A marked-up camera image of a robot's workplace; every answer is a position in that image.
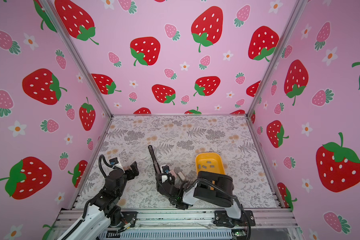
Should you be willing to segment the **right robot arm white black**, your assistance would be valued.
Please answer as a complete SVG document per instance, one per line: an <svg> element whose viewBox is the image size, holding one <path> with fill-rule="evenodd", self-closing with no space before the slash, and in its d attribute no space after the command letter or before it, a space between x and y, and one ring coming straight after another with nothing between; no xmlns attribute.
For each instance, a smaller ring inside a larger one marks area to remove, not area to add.
<svg viewBox="0 0 360 240"><path fill-rule="evenodd" d="M227 175L200 171L195 181L184 181L175 186L171 174L156 174L157 191L180 210L187 210L197 201L204 201L224 208L215 212L217 227L254 227L256 222L251 211L245 211L238 197L233 194L233 179Z"/></svg>

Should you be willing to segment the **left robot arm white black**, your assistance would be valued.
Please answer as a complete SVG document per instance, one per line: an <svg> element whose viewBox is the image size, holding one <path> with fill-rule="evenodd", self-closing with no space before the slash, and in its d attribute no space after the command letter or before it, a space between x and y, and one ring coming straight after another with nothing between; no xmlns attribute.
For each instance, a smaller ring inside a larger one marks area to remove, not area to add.
<svg viewBox="0 0 360 240"><path fill-rule="evenodd" d="M66 230L60 240L99 240L109 227L116 227L112 234L121 234L136 224L137 212L122 213L118 205L127 182L139 175L136 162L124 169L117 158L106 161L99 156L99 169L105 184L93 198L85 203L84 211Z"/></svg>

